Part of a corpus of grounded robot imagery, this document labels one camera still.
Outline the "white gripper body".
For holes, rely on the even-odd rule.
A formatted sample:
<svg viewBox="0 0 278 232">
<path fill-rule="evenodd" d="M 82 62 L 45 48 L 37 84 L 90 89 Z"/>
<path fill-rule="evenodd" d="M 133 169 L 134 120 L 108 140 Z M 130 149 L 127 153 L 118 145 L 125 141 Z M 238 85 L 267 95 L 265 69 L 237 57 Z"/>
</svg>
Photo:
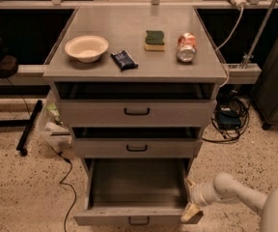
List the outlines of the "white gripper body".
<svg viewBox="0 0 278 232">
<path fill-rule="evenodd" d="M 193 204 L 196 204 L 199 207 L 211 205 L 213 202 L 211 199 L 212 191 L 213 188 L 211 183 L 192 185 L 189 188 L 190 200 Z"/>
</svg>

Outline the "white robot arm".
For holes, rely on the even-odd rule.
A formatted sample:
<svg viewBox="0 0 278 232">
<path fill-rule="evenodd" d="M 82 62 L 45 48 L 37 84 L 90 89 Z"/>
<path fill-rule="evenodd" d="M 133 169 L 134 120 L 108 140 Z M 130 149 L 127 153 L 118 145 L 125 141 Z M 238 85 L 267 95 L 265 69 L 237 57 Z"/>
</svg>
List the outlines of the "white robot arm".
<svg viewBox="0 0 278 232">
<path fill-rule="evenodd" d="M 278 188 L 269 195 L 249 188 L 228 173 L 219 173 L 206 183 L 188 185 L 188 203 L 181 221 L 189 221 L 200 209 L 213 203 L 241 202 L 261 219 L 260 232 L 278 232 Z"/>
</svg>

